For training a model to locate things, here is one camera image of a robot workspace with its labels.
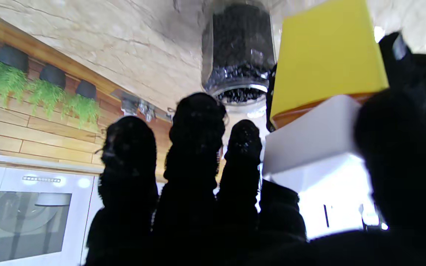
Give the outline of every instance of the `black beans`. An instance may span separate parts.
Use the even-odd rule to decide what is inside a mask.
[[[214,14],[202,37],[202,81],[208,92],[231,83],[267,84],[274,66],[269,13],[248,4],[232,4]],[[245,102],[265,92],[244,88],[226,91],[218,99]]]

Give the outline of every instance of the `yellow box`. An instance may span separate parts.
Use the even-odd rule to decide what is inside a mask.
[[[271,117],[388,86],[365,0],[329,0],[284,20]]]

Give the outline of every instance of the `oven window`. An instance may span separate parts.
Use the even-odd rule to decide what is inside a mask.
[[[0,191],[0,262],[60,252],[71,194]]]

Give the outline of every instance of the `artificial plant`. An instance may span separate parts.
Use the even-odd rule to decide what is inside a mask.
[[[36,112],[37,105],[41,104],[45,113],[50,118],[58,103],[62,103],[62,113],[68,113],[68,105],[66,103],[68,97],[66,92],[59,86],[37,79],[28,84],[28,88],[32,95],[29,102],[34,105],[33,112]]]
[[[68,109],[72,111],[73,116],[78,116],[80,121],[79,127],[85,123],[96,127],[99,116],[99,105],[94,99],[75,94],[68,97],[66,104],[68,105]]]
[[[7,106],[7,97],[10,95],[19,102],[22,101],[26,84],[27,77],[22,70],[0,62],[0,98],[4,107]]]

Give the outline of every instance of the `oven door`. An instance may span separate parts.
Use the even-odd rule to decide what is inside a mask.
[[[0,265],[77,265],[93,178],[6,168],[0,184]]]

